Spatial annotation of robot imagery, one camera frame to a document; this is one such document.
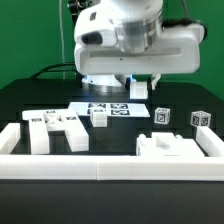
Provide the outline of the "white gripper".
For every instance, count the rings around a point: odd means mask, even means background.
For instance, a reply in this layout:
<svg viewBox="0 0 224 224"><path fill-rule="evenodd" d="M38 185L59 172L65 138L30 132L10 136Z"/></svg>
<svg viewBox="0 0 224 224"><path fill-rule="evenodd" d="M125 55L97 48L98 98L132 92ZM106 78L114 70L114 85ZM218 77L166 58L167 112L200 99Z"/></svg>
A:
<svg viewBox="0 0 224 224"><path fill-rule="evenodd" d="M74 57L83 75L192 73L200 66L204 26L189 19L161 19L160 7L90 7L77 20Z"/></svg>

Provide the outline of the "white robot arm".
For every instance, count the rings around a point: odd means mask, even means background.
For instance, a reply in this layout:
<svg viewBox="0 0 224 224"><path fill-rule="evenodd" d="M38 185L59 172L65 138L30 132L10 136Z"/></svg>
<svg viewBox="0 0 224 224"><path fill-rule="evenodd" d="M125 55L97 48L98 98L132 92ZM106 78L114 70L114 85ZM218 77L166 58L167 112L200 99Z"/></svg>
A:
<svg viewBox="0 0 224 224"><path fill-rule="evenodd" d="M88 89L119 91L131 75L193 73L205 28L162 24L163 0L100 0L83 10L74 31L75 65Z"/></svg>

